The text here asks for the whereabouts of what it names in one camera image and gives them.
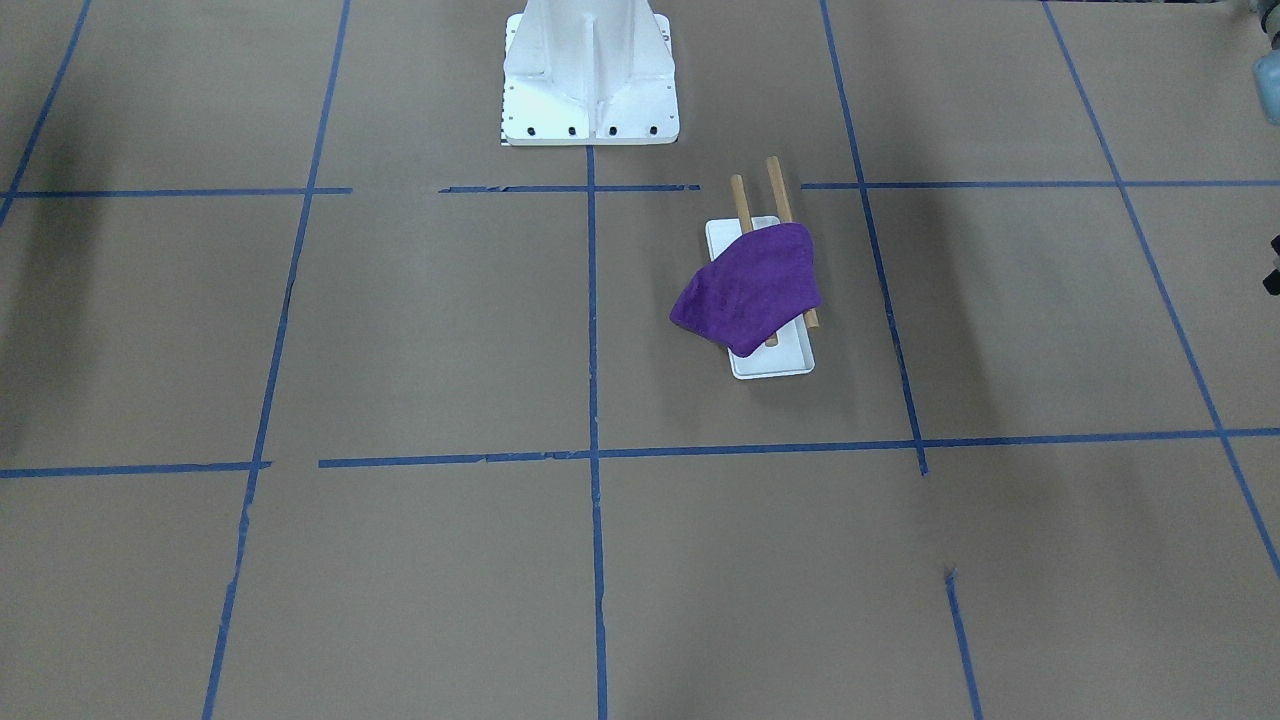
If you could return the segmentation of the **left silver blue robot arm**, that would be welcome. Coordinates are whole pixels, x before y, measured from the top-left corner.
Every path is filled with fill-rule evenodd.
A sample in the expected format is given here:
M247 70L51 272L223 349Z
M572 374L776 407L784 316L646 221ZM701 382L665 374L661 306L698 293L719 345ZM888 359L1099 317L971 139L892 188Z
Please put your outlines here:
M1249 1L1249 8L1270 45L1253 65L1254 86L1267 123L1279 127L1279 1Z

